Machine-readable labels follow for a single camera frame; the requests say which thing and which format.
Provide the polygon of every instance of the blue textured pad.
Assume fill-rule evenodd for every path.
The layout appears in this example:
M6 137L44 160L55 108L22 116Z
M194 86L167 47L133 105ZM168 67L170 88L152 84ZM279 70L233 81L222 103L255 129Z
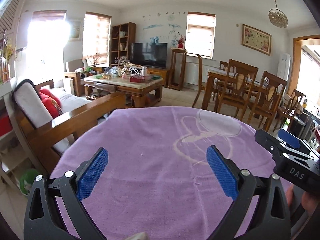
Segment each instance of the blue textured pad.
M213 147L207 149L207 161L226 196L235 201L239 194L238 182Z
M297 139L297 137L287 132L286 130L280 129L278 131L278 136L281 140L285 141L293 149L300 149L300 141Z
M88 198L96 185L100 175L108 164L108 152L102 149L78 180L77 197L79 201Z

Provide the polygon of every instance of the silver screw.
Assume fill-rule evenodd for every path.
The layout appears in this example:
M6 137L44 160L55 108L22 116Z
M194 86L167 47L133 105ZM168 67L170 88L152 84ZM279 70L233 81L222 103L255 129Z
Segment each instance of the silver screw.
M38 176L36 176L36 181L41 181L42 178L43 178L42 175L38 175Z
M64 176L66 176L67 178L70 178L73 175L73 171L67 171Z
M249 176L249 175L250 175L250 171L248 171L248 170L242 170L242 171L241 171L241 174L242 174L243 176Z
M272 174L272 178L273 179L279 179L279 175L274 173L274 174Z

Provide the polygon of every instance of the television screen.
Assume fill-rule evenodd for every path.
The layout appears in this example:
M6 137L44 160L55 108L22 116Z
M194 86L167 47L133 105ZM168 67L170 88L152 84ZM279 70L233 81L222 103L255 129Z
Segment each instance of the television screen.
M167 48L167 43L133 43L130 61L136 65L165 68Z

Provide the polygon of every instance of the framed picture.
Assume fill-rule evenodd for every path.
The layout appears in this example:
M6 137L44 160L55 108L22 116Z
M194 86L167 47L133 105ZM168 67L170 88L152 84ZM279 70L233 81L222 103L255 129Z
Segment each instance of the framed picture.
M241 45L255 49L270 56L271 35L248 25L242 25Z
M80 41L82 33L82 20L69 20L70 36L69 41Z

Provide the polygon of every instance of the ceiling light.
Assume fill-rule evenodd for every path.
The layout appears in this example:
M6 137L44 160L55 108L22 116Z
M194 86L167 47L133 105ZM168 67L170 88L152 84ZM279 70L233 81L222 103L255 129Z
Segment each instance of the ceiling light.
M279 28L286 28L288 27L288 18L282 11L278 10L276 0L275 0L275 3L276 3L276 9L271 9L269 11L270 22L274 26L277 26Z

